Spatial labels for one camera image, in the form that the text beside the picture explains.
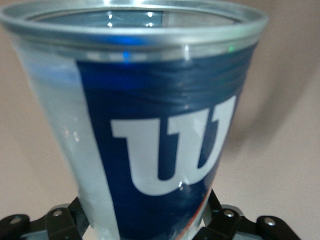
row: metallic rim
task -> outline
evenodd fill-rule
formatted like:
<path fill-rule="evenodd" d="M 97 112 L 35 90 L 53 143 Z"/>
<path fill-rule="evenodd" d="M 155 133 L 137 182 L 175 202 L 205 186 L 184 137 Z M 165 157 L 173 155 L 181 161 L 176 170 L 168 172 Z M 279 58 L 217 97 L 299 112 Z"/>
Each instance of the metallic rim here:
<path fill-rule="evenodd" d="M 172 28 L 98 28 L 32 21 L 41 15 L 106 9 L 198 11 L 241 21 L 239 24 Z M 241 4 L 214 0 L 55 0 L 16 3 L 0 8 L 0 22 L 32 42 L 86 46 L 175 46 L 207 44 L 258 36 L 268 22 L 261 11 Z M 134 43 L 121 37 L 133 38 Z"/>

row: plastic cup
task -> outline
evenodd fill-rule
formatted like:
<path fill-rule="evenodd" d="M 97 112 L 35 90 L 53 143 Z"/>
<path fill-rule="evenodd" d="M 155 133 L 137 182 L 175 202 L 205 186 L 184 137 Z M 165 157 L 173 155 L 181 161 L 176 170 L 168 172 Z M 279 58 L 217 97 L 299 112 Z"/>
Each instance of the plastic cup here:
<path fill-rule="evenodd" d="M 213 0 L 55 0 L 0 21 L 100 240 L 191 239 L 268 18 Z"/>

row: white logo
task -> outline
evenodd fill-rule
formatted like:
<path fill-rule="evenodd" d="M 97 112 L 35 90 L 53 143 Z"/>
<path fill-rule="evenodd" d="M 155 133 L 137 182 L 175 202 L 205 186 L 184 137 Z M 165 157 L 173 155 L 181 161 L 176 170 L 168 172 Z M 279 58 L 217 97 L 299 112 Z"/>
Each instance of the white logo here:
<path fill-rule="evenodd" d="M 225 142 L 236 104 L 236 96 L 214 106 L 211 122 L 217 121 L 213 149 L 198 168 L 210 109 L 168 118 L 167 134 L 178 134 L 174 174 L 170 179 L 158 177 L 160 119 L 111 120 L 115 138 L 126 138 L 131 179 L 134 186 L 150 196 L 168 194 L 182 184 L 201 181 L 214 167 Z"/>

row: beige background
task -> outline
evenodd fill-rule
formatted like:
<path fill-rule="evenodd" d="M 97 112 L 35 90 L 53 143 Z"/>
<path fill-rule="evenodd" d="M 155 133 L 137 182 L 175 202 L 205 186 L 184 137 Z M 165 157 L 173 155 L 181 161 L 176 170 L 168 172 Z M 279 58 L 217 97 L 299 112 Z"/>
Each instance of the beige background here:
<path fill-rule="evenodd" d="M 270 22 L 213 187 L 250 220 L 275 215 L 302 239 L 318 240 L 320 1 L 236 2 L 266 11 Z M 25 213 L 35 220 L 77 192 L 2 28 L 0 84 L 0 219 Z"/>

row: screw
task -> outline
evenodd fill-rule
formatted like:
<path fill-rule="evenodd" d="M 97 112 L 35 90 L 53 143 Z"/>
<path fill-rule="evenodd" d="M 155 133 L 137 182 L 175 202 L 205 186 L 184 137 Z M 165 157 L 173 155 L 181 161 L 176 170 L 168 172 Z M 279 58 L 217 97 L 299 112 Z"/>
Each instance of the screw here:
<path fill-rule="evenodd" d="M 13 224 L 17 224 L 19 223 L 20 221 L 22 220 L 22 218 L 20 216 L 15 216 L 14 219 L 12 219 L 10 221 L 10 224 L 13 225 Z"/>
<path fill-rule="evenodd" d="M 275 220 L 273 220 L 273 219 L 270 218 L 270 217 L 266 217 L 266 218 L 264 219 L 264 222 L 265 222 L 265 224 L 268 224 L 269 226 L 274 226 L 274 225 L 276 225 Z"/>
<path fill-rule="evenodd" d="M 229 209 L 224 211 L 224 215 L 226 215 L 229 218 L 232 218 L 233 216 L 235 216 L 234 212 Z"/>
<path fill-rule="evenodd" d="M 58 217 L 58 216 L 60 216 L 62 214 L 62 211 L 61 210 L 57 210 L 57 211 L 55 211 L 52 215 L 54 216 L 54 217 Z"/>

